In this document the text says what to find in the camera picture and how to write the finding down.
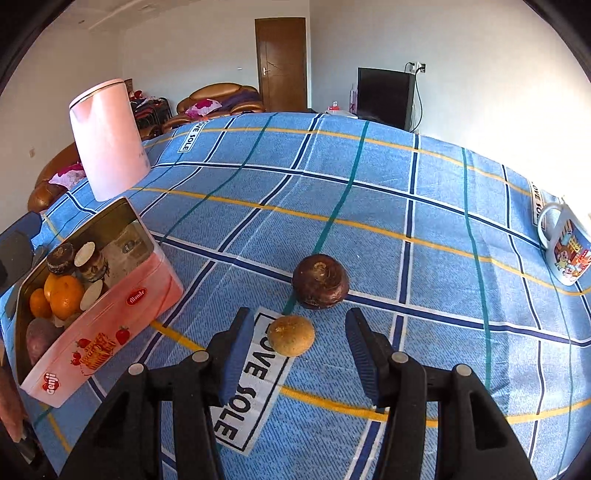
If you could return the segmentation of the person left hand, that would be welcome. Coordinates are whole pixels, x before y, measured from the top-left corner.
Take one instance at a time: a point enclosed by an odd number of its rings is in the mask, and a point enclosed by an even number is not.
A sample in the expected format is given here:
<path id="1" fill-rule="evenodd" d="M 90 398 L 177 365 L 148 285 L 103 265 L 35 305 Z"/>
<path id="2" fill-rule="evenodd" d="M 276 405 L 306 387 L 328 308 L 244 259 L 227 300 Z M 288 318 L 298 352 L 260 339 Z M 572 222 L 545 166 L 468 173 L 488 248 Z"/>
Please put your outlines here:
<path id="1" fill-rule="evenodd" d="M 0 417 L 12 441 L 19 443 L 26 437 L 24 429 L 26 413 L 5 356 L 5 346 L 1 343 Z"/>

